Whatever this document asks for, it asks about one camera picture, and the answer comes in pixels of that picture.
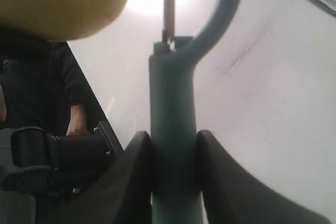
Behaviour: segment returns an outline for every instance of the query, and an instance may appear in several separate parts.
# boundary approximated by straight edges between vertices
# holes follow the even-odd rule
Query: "hand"
[[[87,128],[85,106],[81,104],[71,106],[71,116],[67,136],[89,134],[90,132]]]

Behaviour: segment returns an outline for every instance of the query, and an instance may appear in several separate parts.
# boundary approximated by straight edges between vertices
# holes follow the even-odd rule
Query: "person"
[[[6,35],[15,33],[0,29],[0,37],[3,30]],[[18,53],[14,47],[25,45],[26,37],[11,38],[13,51],[0,43],[0,54],[9,59],[0,75],[0,129],[37,126],[54,135],[92,133],[106,118],[68,43],[41,40],[35,49],[48,52],[48,57],[28,61],[25,58],[33,57],[21,55],[39,50],[30,45]]]

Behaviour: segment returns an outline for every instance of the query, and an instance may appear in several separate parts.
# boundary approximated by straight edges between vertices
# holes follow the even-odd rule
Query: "yellow ball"
[[[106,27],[127,0],[0,0],[0,24],[46,39],[85,38]]]

